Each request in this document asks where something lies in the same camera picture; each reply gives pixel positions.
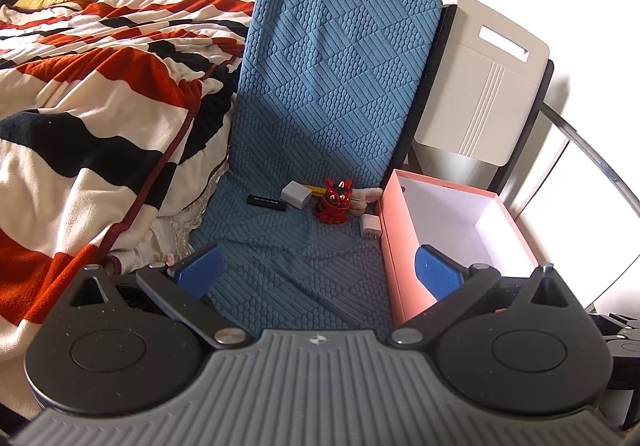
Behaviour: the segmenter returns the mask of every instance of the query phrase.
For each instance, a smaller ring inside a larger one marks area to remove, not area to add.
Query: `white cube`
[[[367,238],[380,238],[382,235],[382,224],[380,217],[365,213],[360,217],[360,234]]]
[[[291,204],[294,208],[298,208],[299,210],[306,206],[310,198],[311,190],[295,181],[291,181],[287,184],[280,194],[281,200],[284,200],[287,204]]]

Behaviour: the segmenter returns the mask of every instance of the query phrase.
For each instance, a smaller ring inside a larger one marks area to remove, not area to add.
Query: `red dragon figurine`
[[[340,181],[337,185],[331,179],[326,180],[326,192],[316,204],[314,215],[325,224],[343,224],[349,216],[351,206],[351,181]]]

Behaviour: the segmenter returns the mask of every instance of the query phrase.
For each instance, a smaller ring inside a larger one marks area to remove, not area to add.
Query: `blue textured pad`
[[[231,170],[191,243],[217,242],[224,273],[210,290],[225,316],[263,328],[391,326],[380,243],[358,220],[245,203],[290,181],[380,184],[412,104],[441,0],[256,0]]]

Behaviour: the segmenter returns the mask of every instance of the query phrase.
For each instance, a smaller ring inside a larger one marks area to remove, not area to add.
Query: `pink box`
[[[422,244],[431,244],[465,267],[490,264],[504,276],[529,277],[538,265],[495,193],[394,170],[379,215],[396,325],[436,303],[415,275],[415,252]]]

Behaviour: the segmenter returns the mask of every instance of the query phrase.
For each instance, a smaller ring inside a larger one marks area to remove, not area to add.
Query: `gray ribbed surface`
[[[137,416],[90,420],[47,410],[15,446],[614,445],[591,412],[549,422],[498,417],[459,400],[424,356],[372,331],[265,331],[216,352],[197,382]]]

